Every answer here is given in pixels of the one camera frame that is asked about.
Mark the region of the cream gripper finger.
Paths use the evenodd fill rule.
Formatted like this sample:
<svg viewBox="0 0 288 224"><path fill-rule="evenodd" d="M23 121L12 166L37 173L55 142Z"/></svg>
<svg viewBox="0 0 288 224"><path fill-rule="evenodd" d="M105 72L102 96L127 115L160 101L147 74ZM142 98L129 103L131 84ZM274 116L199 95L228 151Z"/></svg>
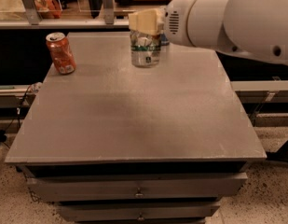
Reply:
<svg viewBox="0 0 288 224"><path fill-rule="evenodd" d="M151 8L131 13L129 28L146 35L160 35L163 32L165 9Z"/></svg>

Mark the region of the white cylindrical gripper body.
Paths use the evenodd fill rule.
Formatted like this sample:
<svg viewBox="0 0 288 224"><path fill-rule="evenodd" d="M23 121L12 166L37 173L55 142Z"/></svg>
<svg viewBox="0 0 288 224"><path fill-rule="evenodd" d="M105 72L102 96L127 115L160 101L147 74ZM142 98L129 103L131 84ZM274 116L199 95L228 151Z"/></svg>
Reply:
<svg viewBox="0 0 288 224"><path fill-rule="evenodd" d="M193 47L189 39L187 23L189 13L196 1L197 0L171 0L166 6L164 34L171 43Z"/></svg>

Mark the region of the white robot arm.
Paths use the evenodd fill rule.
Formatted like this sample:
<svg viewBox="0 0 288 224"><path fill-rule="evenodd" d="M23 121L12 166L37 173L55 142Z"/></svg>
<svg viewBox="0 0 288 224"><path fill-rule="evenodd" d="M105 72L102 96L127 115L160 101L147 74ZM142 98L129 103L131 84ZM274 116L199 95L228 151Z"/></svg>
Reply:
<svg viewBox="0 0 288 224"><path fill-rule="evenodd" d="M131 13L129 28L175 45L288 66L288 0L172 0Z"/></svg>

